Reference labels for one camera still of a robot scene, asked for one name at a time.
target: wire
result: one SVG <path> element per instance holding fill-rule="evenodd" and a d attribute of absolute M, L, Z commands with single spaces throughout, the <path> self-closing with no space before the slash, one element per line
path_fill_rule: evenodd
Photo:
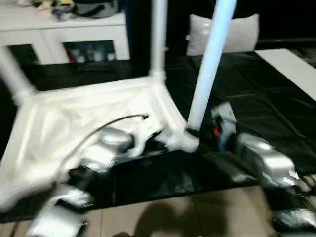
<path fill-rule="evenodd" d="M 128 116 L 124 116 L 121 118 L 117 118 L 115 120 L 112 120 L 108 123 L 106 123 L 105 125 L 102 125 L 101 127 L 95 129 L 94 131 L 92 131 L 91 133 L 89 133 L 86 137 L 84 137 L 70 152 L 69 154 L 63 159 L 63 161 L 61 162 L 61 164 L 59 165 L 56 174 L 55 174 L 55 178 L 53 179 L 53 186 L 55 186 L 57 180 L 60 178 L 60 175 L 62 173 L 62 168 L 65 166 L 65 164 L 68 162 L 68 160 L 72 157 L 72 155 L 74 154 L 74 152 L 80 147 L 82 146 L 92 135 L 94 135 L 95 133 L 101 131 L 103 128 L 110 126 L 113 123 L 125 120 L 125 119 L 130 119 L 130 118 L 134 118 L 134 117 L 142 117 L 143 119 L 148 118 L 148 115 L 145 114 L 136 114 L 136 115 L 128 115 Z"/>

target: pvc pipe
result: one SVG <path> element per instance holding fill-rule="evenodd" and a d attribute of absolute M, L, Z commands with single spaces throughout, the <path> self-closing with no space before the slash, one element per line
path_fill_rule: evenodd
<path fill-rule="evenodd" d="M 164 80 L 168 0 L 153 0 L 152 5 L 153 16 L 150 76 Z"/>
<path fill-rule="evenodd" d="M 218 64 L 223 53 L 227 32 L 237 0 L 217 0 L 214 23 L 203 56 L 197 86 L 191 104 L 187 128 L 199 131 L 202 125 L 209 95 L 212 90 Z"/>
<path fill-rule="evenodd" d="M 11 52 L 5 46 L 0 46 L 0 74 L 17 106 L 21 106 L 33 96 L 35 91 L 33 86 L 29 84 Z"/>

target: black plastic sheet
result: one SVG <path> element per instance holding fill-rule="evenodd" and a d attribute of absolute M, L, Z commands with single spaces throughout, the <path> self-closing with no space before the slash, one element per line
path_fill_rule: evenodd
<path fill-rule="evenodd" d="M 185 119 L 198 78 L 201 57 L 167 58 L 166 86 Z M 143 76 L 127 61 L 108 64 L 47 65 L 23 68 L 38 90 L 50 90 Z M 2 86 L 1 151 L 12 128 L 16 107 Z M 224 54 L 216 75 L 202 129 L 210 108 L 230 101 L 245 132 L 260 134 L 287 154 L 301 175 L 316 173 L 315 102 L 255 53 Z M 211 144 L 198 152 L 175 151 L 116 166 L 97 190 L 95 208 L 189 195 L 256 184 L 256 179 L 230 153 Z M 25 198 L 0 222 L 31 219 L 49 191 Z"/>

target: floor tile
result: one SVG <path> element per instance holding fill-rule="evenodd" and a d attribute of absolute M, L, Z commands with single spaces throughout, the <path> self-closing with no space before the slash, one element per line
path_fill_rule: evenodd
<path fill-rule="evenodd" d="M 272 233 L 260 188 L 194 195 L 204 237 L 267 237 Z"/>
<path fill-rule="evenodd" d="M 197 237 L 201 229 L 191 197 L 103 210 L 101 237 Z"/>
<path fill-rule="evenodd" d="M 30 224 L 30 221 L 3 224 L 0 237 L 24 237 Z"/>
<path fill-rule="evenodd" d="M 84 236 L 100 237 L 102 227 L 102 210 L 90 211 L 85 214 L 84 217 L 88 221 L 88 227 Z"/>

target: white cabinet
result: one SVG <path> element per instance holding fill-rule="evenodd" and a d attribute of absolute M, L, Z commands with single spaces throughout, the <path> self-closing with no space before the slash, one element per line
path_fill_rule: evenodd
<path fill-rule="evenodd" d="M 43 30 L 55 63 L 68 63 L 63 43 L 87 41 L 112 41 L 116 59 L 129 59 L 125 26 L 99 26 Z"/>
<path fill-rule="evenodd" d="M 110 42 L 111 59 L 129 59 L 125 14 L 58 22 L 49 11 L 0 6 L 0 43 L 30 45 L 40 64 L 68 63 L 67 43 L 93 41 Z"/>
<path fill-rule="evenodd" d="M 40 30 L 0 32 L 2 45 L 30 45 L 40 64 L 53 64 L 54 59 Z"/>

